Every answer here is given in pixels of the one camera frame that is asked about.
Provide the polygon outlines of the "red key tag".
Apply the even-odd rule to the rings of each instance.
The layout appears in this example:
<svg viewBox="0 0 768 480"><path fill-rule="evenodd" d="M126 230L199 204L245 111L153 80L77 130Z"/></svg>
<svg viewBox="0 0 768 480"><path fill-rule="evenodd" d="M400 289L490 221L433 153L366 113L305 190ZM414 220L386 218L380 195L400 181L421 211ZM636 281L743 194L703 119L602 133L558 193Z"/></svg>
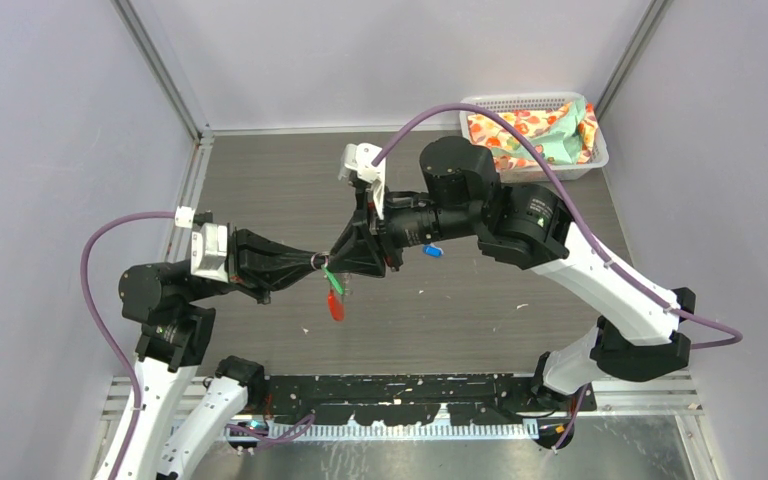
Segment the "red key tag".
<svg viewBox="0 0 768 480"><path fill-rule="evenodd" d="M331 318L336 322L342 322L345 319L345 306L343 296L336 290L330 289L327 296L327 305Z"/></svg>

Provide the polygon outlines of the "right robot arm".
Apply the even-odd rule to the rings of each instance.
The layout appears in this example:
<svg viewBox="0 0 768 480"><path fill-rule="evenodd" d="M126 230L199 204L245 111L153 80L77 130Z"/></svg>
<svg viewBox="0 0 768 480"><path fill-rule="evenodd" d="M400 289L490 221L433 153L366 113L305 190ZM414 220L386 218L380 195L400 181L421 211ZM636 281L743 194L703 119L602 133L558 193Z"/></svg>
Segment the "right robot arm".
<svg viewBox="0 0 768 480"><path fill-rule="evenodd" d="M530 393L544 410L604 376L646 382L687 367L691 342L673 307L691 291L645 295L645 278L622 278L552 190L504 184L487 148L447 136L420 155L425 190L392 192L378 152L368 143L343 151L339 178L353 185L356 207L331 249L330 271L381 278L402 265L406 248L473 236L483 255L565 287L599 317L581 339L539 358Z"/></svg>

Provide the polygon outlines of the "green key tag key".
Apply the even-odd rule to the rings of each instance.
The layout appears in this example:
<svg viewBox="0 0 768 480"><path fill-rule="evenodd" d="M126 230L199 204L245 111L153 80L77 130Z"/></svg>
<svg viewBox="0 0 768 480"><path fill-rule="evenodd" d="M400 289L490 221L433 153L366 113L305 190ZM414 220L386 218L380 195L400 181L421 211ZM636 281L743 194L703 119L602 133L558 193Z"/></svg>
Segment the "green key tag key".
<svg viewBox="0 0 768 480"><path fill-rule="evenodd" d="M325 278L328 280L330 287L335 292L335 294L343 296L345 294L345 287L342 280L336 274L331 272L330 269L326 266L322 267L322 272L324 273Z"/></svg>

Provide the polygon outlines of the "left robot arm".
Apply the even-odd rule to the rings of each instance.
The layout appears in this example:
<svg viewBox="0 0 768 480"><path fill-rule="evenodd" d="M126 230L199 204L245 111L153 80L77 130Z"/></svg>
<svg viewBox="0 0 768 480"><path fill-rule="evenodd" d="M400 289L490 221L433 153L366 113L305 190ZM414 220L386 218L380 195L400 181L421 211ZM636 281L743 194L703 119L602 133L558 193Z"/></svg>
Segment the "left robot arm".
<svg viewBox="0 0 768 480"><path fill-rule="evenodd" d="M202 364L216 312L200 301L232 292L266 304L327 263L322 254L269 241L248 230L213 221L210 213L181 206L166 218L191 238L179 262L135 265L120 277L124 318L140 337L133 358L124 358L131 390L128 405L99 479L187 479L210 446L229 431L234 417L258 412L266 402L264 368L230 356L222 360L198 405L180 426L180 401Z"/></svg>

